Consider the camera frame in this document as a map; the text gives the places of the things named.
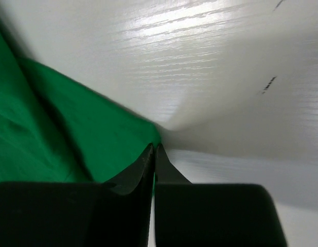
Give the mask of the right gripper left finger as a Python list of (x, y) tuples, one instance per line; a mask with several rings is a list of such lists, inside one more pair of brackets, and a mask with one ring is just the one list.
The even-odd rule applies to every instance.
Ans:
[(0, 183), (0, 246), (147, 246), (154, 146), (104, 183)]

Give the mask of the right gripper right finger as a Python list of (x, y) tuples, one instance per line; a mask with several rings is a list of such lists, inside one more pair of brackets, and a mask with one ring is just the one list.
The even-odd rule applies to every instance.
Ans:
[(156, 149), (157, 246), (286, 246), (268, 191), (257, 184), (194, 184)]

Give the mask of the green t shirt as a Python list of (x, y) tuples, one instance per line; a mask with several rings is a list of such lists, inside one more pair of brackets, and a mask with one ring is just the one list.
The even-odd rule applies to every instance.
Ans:
[(105, 182), (160, 142), (153, 123), (17, 56), (0, 30), (0, 182)]

